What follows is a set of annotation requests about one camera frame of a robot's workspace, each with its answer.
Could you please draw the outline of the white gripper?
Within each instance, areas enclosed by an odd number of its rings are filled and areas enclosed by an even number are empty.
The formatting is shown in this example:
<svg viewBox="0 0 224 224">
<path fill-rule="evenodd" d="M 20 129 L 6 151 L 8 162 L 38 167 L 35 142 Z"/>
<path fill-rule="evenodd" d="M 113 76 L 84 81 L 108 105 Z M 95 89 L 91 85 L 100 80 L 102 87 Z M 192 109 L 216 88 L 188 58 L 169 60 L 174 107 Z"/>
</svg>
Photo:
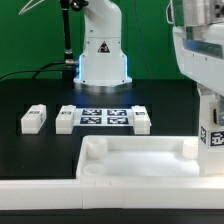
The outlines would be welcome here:
<svg viewBox="0 0 224 224">
<path fill-rule="evenodd" d="M 201 41 L 187 40 L 183 28 L 173 28 L 174 48 L 182 74 L 224 96 L 224 23 L 212 24 Z M 214 122 L 224 126 L 224 102 L 214 110 Z"/>
</svg>

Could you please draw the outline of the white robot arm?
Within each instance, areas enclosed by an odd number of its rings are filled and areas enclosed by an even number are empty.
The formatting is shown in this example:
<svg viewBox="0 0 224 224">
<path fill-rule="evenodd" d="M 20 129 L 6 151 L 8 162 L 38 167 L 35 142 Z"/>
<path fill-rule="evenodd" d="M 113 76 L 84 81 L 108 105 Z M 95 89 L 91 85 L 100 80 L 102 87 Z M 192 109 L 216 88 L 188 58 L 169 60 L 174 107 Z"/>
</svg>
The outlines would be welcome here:
<svg viewBox="0 0 224 224">
<path fill-rule="evenodd" d="M 121 50 L 121 10 L 110 0 L 76 0 L 84 10 L 83 53 L 76 83 L 115 87 L 129 83 Z M 224 126 L 224 0 L 169 0 L 167 22 L 181 73 L 217 95 L 216 123 Z"/>
</svg>

